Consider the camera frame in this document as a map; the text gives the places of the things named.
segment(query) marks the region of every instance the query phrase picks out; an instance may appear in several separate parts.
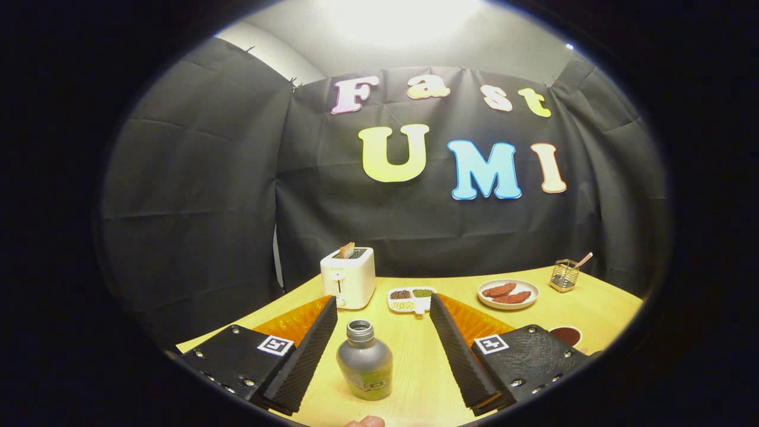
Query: sectioned tray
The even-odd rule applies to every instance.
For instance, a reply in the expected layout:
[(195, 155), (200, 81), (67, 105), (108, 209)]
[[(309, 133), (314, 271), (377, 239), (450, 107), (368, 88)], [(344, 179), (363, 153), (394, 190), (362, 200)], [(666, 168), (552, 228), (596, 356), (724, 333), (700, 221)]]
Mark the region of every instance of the sectioned tray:
[(408, 288), (395, 288), (387, 292), (387, 305), (396, 313), (416, 313), (423, 315), (430, 310), (430, 298), (432, 293), (437, 293), (435, 288), (429, 286), (413, 286)]

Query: bread slice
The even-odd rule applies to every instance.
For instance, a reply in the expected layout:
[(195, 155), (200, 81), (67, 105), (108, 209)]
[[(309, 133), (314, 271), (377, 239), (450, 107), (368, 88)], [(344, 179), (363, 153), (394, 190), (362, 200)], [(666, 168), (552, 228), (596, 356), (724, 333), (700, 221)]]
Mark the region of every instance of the bread slice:
[(347, 245), (340, 248), (340, 258), (348, 258), (353, 255), (353, 250), (356, 247), (355, 242), (350, 242)]

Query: letter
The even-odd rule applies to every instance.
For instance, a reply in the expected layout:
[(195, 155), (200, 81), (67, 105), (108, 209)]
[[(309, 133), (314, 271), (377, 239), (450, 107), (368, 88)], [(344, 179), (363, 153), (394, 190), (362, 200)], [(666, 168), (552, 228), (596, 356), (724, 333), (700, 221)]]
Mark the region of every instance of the letter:
[(372, 86), (380, 84), (380, 78), (377, 76), (361, 77), (335, 83), (337, 87), (337, 105), (332, 109), (332, 114), (360, 110), (361, 104), (356, 102), (356, 96), (359, 96), (362, 101), (367, 100), (371, 92), (369, 88), (370, 84)]
[(408, 136), (408, 162), (402, 165), (392, 165), (387, 161), (387, 137), (392, 134), (392, 129), (383, 126), (358, 132), (358, 137), (364, 142), (364, 171), (380, 182), (402, 182), (418, 176), (427, 164), (424, 134), (429, 131), (427, 125), (401, 128), (401, 133)]
[(435, 98), (442, 98), (448, 96), (451, 90), (446, 87), (446, 83), (442, 81), (440, 76), (425, 74), (417, 77), (413, 77), (408, 81), (408, 88), (406, 94), (413, 100), (423, 100), (434, 96)]
[(477, 183), (482, 195), (486, 198), (493, 190), (493, 184), (498, 177), (496, 187), (497, 198), (519, 198), (521, 189), (517, 186), (517, 175), (514, 170), (514, 152), (511, 144), (499, 142), (493, 145), (487, 163), (471, 141), (454, 140), (448, 143), (448, 149), (456, 155), (456, 178), (458, 186), (453, 190), (456, 200), (471, 200), (477, 197), (477, 190), (472, 187), (472, 179)]
[(540, 167), (543, 168), (543, 185), (541, 188), (546, 193), (561, 193), (567, 189), (566, 182), (562, 181), (559, 174), (559, 165), (556, 164), (556, 147), (551, 144), (532, 144), (530, 149), (537, 154)]
[(549, 110), (548, 108), (543, 108), (543, 105), (540, 103), (541, 101), (546, 100), (545, 98), (543, 98), (543, 95), (535, 93), (535, 91), (529, 87), (522, 89), (518, 91), (517, 93), (524, 96), (524, 100), (527, 101), (527, 106), (530, 107), (530, 111), (534, 112), (540, 117), (551, 116), (551, 110)]
[(480, 87), (480, 92), (485, 96), (485, 103), (492, 109), (501, 111), (511, 111), (512, 102), (506, 99), (506, 92), (500, 87), (484, 84)]

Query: gray bottle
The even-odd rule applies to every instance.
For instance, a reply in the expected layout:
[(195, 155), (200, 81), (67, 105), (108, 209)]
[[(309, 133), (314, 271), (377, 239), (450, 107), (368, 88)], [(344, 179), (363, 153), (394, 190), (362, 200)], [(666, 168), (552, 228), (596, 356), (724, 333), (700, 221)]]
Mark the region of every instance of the gray bottle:
[(348, 340), (337, 350), (337, 363), (356, 397), (380, 400), (388, 397), (392, 380), (392, 353), (374, 337), (369, 321), (348, 322)]

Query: spoon handle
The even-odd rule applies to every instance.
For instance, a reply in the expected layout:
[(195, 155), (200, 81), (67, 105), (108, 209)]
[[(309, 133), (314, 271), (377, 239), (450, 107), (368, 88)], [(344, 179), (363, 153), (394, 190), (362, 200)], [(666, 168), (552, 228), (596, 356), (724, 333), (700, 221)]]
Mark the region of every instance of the spoon handle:
[(587, 260), (591, 259), (592, 256), (593, 256), (593, 252), (588, 252), (588, 254), (585, 255), (585, 258), (582, 258), (582, 261), (578, 262), (577, 265), (575, 265), (574, 267), (572, 267), (572, 270), (574, 270), (575, 268), (582, 267), (582, 264), (585, 264), (587, 262)]

